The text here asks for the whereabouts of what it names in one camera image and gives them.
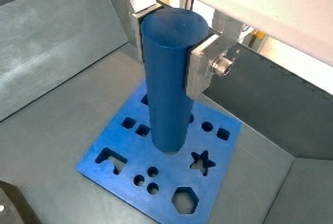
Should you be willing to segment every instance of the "small square hole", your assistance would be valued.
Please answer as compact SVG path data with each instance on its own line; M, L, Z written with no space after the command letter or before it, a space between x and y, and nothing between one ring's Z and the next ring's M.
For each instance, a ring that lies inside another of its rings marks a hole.
M147 96L147 95L144 95L144 96L142 97L140 102L142 102L143 104L148 105L148 96Z
M144 125L139 125L138 129L136 129L136 134L139 134L140 136L146 137L150 133L151 129L148 127L146 127Z
M136 121L131 118L126 118L123 121L122 121L122 126L126 127L127 129L132 129L132 127L135 126L135 123Z
M219 128L215 135L218 138L226 141L229 139L230 132L226 129Z

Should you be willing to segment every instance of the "star-shaped hole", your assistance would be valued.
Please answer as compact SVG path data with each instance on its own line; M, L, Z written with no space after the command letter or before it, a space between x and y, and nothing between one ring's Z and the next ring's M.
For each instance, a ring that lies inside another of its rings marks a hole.
M203 176L208 174L208 168L215 166L214 161L208 159L208 151L206 150L202 154L196 152L191 153L194 162L190 166L191 169L199 169Z

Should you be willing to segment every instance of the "screw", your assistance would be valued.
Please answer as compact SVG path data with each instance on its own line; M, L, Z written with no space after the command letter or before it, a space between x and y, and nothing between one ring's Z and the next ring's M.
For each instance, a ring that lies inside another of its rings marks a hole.
M234 63L234 59L230 60L224 56L219 56L211 65L212 73L218 76L224 76L230 72L231 66Z

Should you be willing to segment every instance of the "small round hole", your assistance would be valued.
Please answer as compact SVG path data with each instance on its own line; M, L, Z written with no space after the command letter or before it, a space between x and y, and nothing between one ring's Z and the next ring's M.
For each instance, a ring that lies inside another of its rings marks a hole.
M202 129L203 131L212 131L214 125L210 122L203 122Z
M151 195L155 195L159 192L159 185L155 182L150 183L147 191Z
M188 123L191 124L192 122L194 122L194 116L191 114Z
M159 174L159 170L158 170L158 168L155 168L155 167L150 167L148 170L147 170L147 173L148 173L148 175L150 175L151 177L156 177L158 174Z
M140 174L135 175L135 177L134 177L134 184L136 186L142 186L143 183L144 183L144 177L143 177L143 175L140 175Z

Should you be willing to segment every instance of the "blue shape sorter board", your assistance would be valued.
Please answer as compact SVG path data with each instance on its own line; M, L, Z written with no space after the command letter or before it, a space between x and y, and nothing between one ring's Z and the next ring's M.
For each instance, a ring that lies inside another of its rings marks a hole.
M184 145L154 146L143 82L87 150L76 170L163 224L207 223L241 122L194 102Z

